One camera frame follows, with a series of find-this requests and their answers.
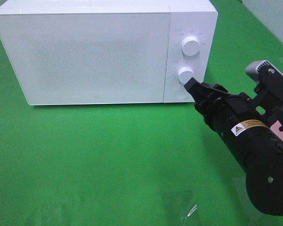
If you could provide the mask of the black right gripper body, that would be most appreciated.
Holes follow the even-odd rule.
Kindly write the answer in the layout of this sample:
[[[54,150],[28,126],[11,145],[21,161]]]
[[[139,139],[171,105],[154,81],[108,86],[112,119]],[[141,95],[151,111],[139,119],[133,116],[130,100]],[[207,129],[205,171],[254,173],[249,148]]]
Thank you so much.
[[[250,106],[248,95],[220,90],[207,90],[206,93],[207,98],[195,103],[195,109],[223,141],[273,140],[275,134],[262,115]]]

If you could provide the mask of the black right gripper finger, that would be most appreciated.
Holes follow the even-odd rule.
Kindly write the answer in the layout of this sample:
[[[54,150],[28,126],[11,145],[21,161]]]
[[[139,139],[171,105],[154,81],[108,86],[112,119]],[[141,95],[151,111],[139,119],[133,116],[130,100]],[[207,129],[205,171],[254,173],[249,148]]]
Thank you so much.
[[[195,103],[200,103],[207,98],[206,87],[199,83],[195,78],[191,78],[184,85],[186,91],[193,97]]]
[[[205,83],[205,82],[202,82],[201,84],[206,88],[217,89],[217,90],[220,90],[222,92],[228,92],[228,90],[220,84],[208,84],[208,83]]]

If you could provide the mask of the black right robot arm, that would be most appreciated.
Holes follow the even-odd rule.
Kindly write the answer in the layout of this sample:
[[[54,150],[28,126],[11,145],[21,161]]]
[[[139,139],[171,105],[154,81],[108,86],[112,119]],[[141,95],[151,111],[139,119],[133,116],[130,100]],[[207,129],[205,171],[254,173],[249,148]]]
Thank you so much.
[[[184,88],[195,109],[216,132],[246,173],[246,190],[262,213],[283,216],[283,141],[247,94],[190,79]]]

